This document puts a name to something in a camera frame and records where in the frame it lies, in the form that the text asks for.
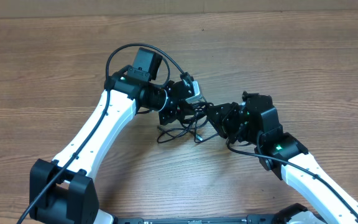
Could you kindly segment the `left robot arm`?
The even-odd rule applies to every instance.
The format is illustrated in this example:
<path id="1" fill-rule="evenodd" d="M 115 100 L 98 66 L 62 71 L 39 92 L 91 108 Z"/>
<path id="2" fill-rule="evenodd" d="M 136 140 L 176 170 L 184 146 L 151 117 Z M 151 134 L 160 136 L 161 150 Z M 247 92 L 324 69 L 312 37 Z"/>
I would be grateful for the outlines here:
<path id="1" fill-rule="evenodd" d="M 94 180 L 113 142 L 141 108 L 156 111 L 162 125 L 184 106 L 202 98 L 199 83 L 187 72 L 180 81 L 154 84 L 160 64 L 178 64 L 153 45 L 137 44 L 134 62 L 107 73 L 98 106 L 78 134 L 50 162 L 38 159 L 30 170 L 30 203 L 25 217 L 42 223 L 114 223 L 99 207 Z"/>

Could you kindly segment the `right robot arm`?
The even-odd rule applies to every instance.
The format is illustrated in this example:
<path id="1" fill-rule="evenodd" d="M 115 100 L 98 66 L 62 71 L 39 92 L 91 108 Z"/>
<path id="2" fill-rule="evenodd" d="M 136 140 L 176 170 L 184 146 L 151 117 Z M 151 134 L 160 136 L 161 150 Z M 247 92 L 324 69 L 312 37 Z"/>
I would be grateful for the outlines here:
<path id="1" fill-rule="evenodd" d="M 326 223 L 358 223 L 358 202 L 325 173 L 306 146 L 283 131 L 272 97 L 244 92 L 241 104 L 209 106 L 206 117 L 227 140 L 255 145 L 265 170 L 301 194 Z"/>

